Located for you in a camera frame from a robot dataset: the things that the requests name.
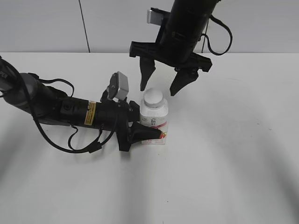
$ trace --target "white bottle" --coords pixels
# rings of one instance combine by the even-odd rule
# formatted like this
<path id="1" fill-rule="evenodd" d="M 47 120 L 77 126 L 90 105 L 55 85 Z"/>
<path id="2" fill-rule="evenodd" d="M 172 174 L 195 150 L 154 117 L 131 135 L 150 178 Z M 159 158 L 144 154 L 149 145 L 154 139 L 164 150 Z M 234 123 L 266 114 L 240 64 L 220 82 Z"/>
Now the white bottle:
<path id="1" fill-rule="evenodd" d="M 140 123 L 161 130 L 160 139 L 144 140 L 142 144 L 165 144 L 168 130 L 168 103 L 163 93 L 157 89 L 145 91 L 140 104 Z"/>

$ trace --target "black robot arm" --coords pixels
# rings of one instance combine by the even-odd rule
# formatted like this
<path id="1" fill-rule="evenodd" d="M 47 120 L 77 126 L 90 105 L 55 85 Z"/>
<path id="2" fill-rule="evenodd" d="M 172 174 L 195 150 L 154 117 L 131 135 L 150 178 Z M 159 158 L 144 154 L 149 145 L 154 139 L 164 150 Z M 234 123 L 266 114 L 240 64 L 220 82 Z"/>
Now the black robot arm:
<path id="1" fill-rule="evenodd" d="M 43 80 L 33 73 L 19 73 L 11 64 L 0 57 L 0 91 L 4 100 L 32 115 L 42 136 L 54 147 L 68 153 L 94 152 L 116 132 L 119 150 L 128 152 L 131 144 L 148 139 L 158 139 L 161 131 L 138 123 L 139 105 L 127 103 L 128 78 L 120 72 L 114 73 L 104 91 L 101 102 L 68 97 L 61 90 L 45 86 L 63 79 Z M 53 143 L 43 131 L 40 123 L 47 125 L 77 126 L 99 130 L 99 136 L 84 149 L 62 148 Z M 103 142 L 99 142 L 102 130 L 111 131 Z"/>
<path id="2" fill-rule="evenodd" d="M 155 60 L 175 68 L 177 75 L 170 87 L 174 96 L 183 87 L 194 82 L 198 70 L 208 72 L 212 67 L 210 58 L 193 53 L 200 38 L 207 38 L 208 48 L 215 55 L 226 53 L 232 44 L 232 33 L 220 20 L 212 16 L 216 4 L 220 0 L 175 0 L 171 12 L 157 8 L 148 11 L 148 23 L 159 25 L 160 30 L 153 43 L 132 42 L 130 57 L 140 57 L 141 86 L 143 91 L 155 71 Z M 230 35 L 230 44 L 223 53 L 216 53 L 210 46 L 210 41 L 203 30 L 211 19 L 224 27 Z"/>

